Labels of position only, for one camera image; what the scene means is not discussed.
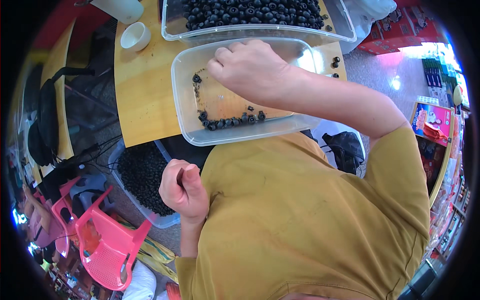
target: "white bottle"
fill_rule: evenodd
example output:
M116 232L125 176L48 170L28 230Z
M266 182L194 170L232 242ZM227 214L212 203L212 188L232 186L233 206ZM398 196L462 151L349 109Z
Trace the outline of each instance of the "white bottle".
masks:
M127 25L137 22L144 13L138 0L94 0L91 4Z

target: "clear plastic container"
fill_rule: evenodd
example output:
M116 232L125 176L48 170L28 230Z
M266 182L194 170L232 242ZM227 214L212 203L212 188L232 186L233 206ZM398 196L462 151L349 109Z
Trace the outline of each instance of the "clear plastic container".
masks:
M320 123L321 119L316 117L261 107L248 102L210 76L206 64L214 57L216 49L246 40L248 39L223 41L190 48L173 60L171 75L173 98L181 133L189 143L195 146L209 146L240 142L315 128ZM272 49L289 64L316 73L313 50L307 43L291 38L266 37L261 40L270 44ZM202 78L200 84L192 82L195 73ZM247 110L250 105L254 107L253 112ZM255 115L260 110L264 111L267 119L254 125L208 131L198 120L199 111L203 110L206 110L210 120L239 118L243 112Z
M156 140L155 144L160 150L160 152L162 153L165 160L171 161L172 159L170 155L167 153L167 151L165 150L165 148L163 147L162 143L159 140ZM158 228L168 228L172 225L180 223L180 214L174 213L169 216L160 216L159 214L156 214L150 209L141 205L140 202L138 202L137 198L125 189L125 186L121 181L121 174L117 171L118 159L124 150L125 150L125 143L123 139L121 139L117 143L117 148L113 150L112 154L108 158L108 165L111 166L111 168L113 169L112 171L113 177L115 177L115 179L117 180L117 182L119 183L119 185L121 186L125 194L127 194L127 196L130 198L133 204L152 223L153 226Z
M180 40L189 47L236 38L286 37L319 46L337 41L355 42L357 34L342 0L319 0L320 14L328 14L321 30L277 24L237 24L188 31L180 0L164 0L162 36L167 41ZM333 31L325 30L330 25Z

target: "poster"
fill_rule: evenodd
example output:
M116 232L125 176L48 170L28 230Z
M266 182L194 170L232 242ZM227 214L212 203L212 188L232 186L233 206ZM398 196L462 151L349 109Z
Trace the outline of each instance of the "poster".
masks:
M423 127L425 126L425 123L430 123L433 127L439 128L446 136L451 138L451 136L449 136L452 117L450 109L426 103L417 103L416 105L415 114L411 124L416 135L427 138L423 134ZM448 144L446 139L436 142L445 147Z

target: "red box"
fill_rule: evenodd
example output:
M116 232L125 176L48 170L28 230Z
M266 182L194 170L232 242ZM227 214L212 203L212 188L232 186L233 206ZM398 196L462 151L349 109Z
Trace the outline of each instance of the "red box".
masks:
M376 21L358 48L379 55L398 52L402 47L421 46L422 42L446 43L446 39L421 7L412 6L397 8Z

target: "pile of black rubber parts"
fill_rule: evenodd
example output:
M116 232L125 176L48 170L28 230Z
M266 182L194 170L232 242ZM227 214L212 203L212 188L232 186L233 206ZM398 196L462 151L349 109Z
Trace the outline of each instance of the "pile of black rubber parts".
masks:
M188 31L235 24L322 29L318 0L181 0Z
M118 172L125 189L132 193L141 205L160 216L174 213L158 194L166 166L167 161L154 142L129 147L118 160Z

